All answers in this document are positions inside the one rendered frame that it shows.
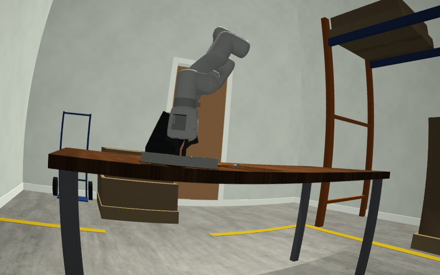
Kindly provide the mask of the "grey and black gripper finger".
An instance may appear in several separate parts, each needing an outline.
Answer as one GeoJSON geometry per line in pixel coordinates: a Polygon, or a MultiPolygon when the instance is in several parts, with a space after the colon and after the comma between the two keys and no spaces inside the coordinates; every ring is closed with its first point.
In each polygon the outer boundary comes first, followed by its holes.
{"type": "Polygon", "coordinates": [[[188,142],[188,139],[185,139],[184,146],[183,146],[183,149],[182,149],[182,156],[186,156],[186,149],[190,145],[197,144],[197,143],[198,143],[198,137],[196,139],[192,140],[192,141],[189,141],[189,142],[188,142]]]}
{"type": "Polygon", "coordinates": [[[179,156],[180,155],[180,147],[178,144],[179,139],[175,138],[175,140],[173,140],[170,137],[168,137],[168,135],[166,135],[165,140],[171,142],[175,146],[176,148],[175,155],[179,156]]]}

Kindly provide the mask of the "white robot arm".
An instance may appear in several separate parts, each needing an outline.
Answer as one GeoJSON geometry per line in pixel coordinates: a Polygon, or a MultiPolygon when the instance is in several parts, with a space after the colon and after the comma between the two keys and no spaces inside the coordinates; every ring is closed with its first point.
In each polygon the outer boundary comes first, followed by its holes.
{"type": "MultiPolygon", "coordinates": [[[[174,107],[200,107],[200,96],[220,89],[233,71],[235,62],[229,58],[230,54],[244,58],[249,49],[250,43],[246,39],[224,27],[216,27],[206,54],[189,69],[179,71],[174,107]]],[[[171,129],[185,131],[186,116],[173,114],[171,129]]]]}

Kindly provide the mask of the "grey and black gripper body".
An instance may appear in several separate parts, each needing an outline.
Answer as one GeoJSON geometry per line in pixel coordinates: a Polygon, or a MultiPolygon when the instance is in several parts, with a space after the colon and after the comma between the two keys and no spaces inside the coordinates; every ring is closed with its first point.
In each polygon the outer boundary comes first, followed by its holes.
{"type": "Polygon", "coordinates": [[[170,138],[189,140],[196,139],[198,135],[198,110],[196,110],[196,108],[186,106],[173,107],[169,116],[167,135],[170,138]],[[173,114],[187,115],[185,131],[171,129],[173,114]]]}

